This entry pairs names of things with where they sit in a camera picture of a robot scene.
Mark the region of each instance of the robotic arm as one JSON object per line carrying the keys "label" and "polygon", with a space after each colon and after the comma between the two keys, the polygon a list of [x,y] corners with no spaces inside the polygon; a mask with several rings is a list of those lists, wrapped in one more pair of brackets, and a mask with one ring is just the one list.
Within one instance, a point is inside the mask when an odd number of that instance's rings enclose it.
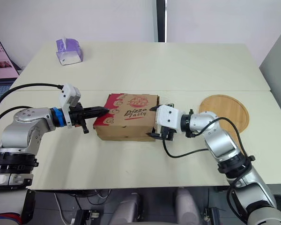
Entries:
{"label": "robotic arm", "polygon": [[109,111],[100,106],[83,108],[78,102],[80,96],[76,87],[65,84],[59,96],[60,109],[21,110],[3,131],[0,143],[0,218],[21,220],[21,223],[32,218],[35,192],[26,187],[32,184],[31,172],[38,166],[35,156],[44,133],[54,131],[56,127],[81,126],[86,134],[89,130],[85,120]]}
{"label": "robotic arm", "polygon": [[186,137],[202,134],[207,148],[218,163],[218,171],[224,173],[230,184],[228,191],[237,207],[238,216],[249,225],[281,224],[281,212],[276,209],[276,201],[255,168],[251,165],[253,157],[243,155],[229,133],[220,126],[213,112],[189,114],[161,105],[156,110],[156,123],[162,126],[162,139],[165,141],[173,132]]}

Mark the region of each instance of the white table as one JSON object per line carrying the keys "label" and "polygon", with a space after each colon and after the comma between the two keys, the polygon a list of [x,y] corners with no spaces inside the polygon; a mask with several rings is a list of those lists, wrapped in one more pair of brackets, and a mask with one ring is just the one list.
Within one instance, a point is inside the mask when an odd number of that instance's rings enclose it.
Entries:
{"label": "white table", "polygon": [[[55,43],[46,44],[13,86],[71,83],[81,90],[84,107],[103,106],[110,93],[147,93],[173,102],[180,110],[198,110],[213,94],[237,98],[250,115],[241,134],[244,147],[266,183],[281,183],[281,110],[244,45],[177,43],[83,43],[84,62],[60,65]],[[26,88],[4,101],[0,112],[16,105],[59,106],[58,91]],[[0,136],[12,121],[0,121]],[[87,121],[88,127],[95,119]],[[172,154],[204,147],[202,137],[175,135]],[[34,189],[93,189],[227,185],[209,152],[172,159],[160,141],[102,141],[95,130],[58,128],[45,134],[33,170]]]}
{"label": "white table", "polygon": [[71,83],[80,90],[270,90],[242,44],[80,44],[83,63],[67,66],[59,63],[55,42],[46,44],[13,86]]}
{"label": "white table", "polygon": [[[110,91],[81,91],[84,107],[103,105]],[[175,107],[198,110],[201,101],[214,94],[237,98],[250,114],[248,128],[241,133],[248,154],[266,183],[281,183],[281,110],[269,91],[147,91],[158,94],[161,103],[174,102]],[[33,107],[59,106],[58,91],[17,91],[7,98],[0,111],[15,105]],[[3,128],[12,121],[12,113],[0,121]],[[227,185],[219,174],[211,153],[200,152],[180,159],[169,158],[161,141],[102,141],[91,126],[84,135],[80,127],[57,128],[43,136],[37,155],[39,167],[33,189],[93,189],[164,186]],[[176,134],[168,142],[172,154],[204,147],[202,137],[192,139]]]}

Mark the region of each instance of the white wall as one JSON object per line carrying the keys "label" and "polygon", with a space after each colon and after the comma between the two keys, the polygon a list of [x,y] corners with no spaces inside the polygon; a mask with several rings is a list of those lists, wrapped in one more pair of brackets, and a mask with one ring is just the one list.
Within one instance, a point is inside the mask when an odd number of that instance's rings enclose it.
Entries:
{"label": "white wall", "polygon": [[258,65],[281,34],[281,0],[168,0],[168,42],[245,43]]}
{"label": "white wall", "polygon": [[0,0],[0,41],[26,66],[46,41],[157,41],[155,0]]}

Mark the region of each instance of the wooden cutting board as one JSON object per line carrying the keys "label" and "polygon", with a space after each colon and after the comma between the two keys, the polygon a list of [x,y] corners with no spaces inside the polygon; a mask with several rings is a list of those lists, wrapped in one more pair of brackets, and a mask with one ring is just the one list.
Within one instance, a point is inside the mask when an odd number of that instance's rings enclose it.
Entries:
{"label": "wooden cutting board", "polygon": [[[218,117],[227,117],[235,124],[239,133],[243,132],[249,125],[249,113],[245,106],[237,99],[227,95],[212,95],[205,98],[199,108],[199,112],[203,111],[212,111]],[[240,148],[233,127],[225,120],[221,120],[220,125],[229,132]]]}

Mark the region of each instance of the purple tissue box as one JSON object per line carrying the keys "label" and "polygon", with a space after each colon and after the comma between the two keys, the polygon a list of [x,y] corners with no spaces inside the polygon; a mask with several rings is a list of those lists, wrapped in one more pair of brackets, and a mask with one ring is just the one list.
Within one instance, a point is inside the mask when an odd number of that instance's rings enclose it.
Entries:
{"label": "purple tissue box", "polygon": [[62,65],[82,62],[82,50],[75,39],[60,39],[56,41],[56,45],[58,49],[56,55]]}

